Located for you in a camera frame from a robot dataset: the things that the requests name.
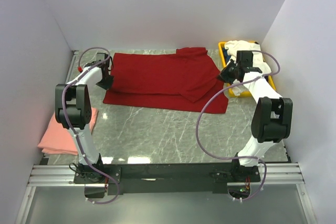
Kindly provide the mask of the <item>red t shirt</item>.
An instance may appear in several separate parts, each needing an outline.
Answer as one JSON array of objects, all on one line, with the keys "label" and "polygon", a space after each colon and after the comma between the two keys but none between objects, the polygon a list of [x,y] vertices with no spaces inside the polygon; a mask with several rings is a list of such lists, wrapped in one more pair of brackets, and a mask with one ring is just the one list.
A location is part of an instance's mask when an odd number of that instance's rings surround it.
[{"label": "red t shirt", "polygon": [[116,53],[113,63],[105,104],[201,112],[223,88],[219,69],[203,47],[163,55]]}]

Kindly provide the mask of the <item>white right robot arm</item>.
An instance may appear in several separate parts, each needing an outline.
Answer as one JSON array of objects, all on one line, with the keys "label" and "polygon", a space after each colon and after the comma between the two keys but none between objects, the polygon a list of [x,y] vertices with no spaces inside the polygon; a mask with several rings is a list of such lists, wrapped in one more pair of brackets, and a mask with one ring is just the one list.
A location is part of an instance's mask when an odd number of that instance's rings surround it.
[{"label": "white right robot arm", "polygon": [[[255,52],[269,56],[276,63],[277,70],[263,73],[259,67],[254,67]],[[249,175],[248,167],[256,166],[272,146],[290,135],[293,101],[282,97],[268,82],[279,72],[280,64],[271,54],[260,50],[239,50],[236,59],[230,60],[217,76],[218,80],[228,84],[229,89],[244,86],[256,102],[251,138],[237,153],[239,163],[230,169],[235,181],[243,181]]]}]

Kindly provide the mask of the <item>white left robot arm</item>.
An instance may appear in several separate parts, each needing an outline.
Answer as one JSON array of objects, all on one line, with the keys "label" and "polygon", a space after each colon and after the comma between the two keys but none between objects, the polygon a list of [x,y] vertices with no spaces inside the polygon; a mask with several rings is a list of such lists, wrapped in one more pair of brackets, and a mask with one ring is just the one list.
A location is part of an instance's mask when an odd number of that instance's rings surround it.
[{"label": "white left robot arm", "polygon": [[73,80],[55,87],[56,121],[70,133],[77,148],[77,173],[86,173],[93,183],[104,179],[105,170],[89,126],[92,118],[89,91],[94,86],[109,90],[114,81],[114,76],[110,74],[113,67],[110,52],[99,52],[95,61],[84,67],[78,66],[79,74]]}]

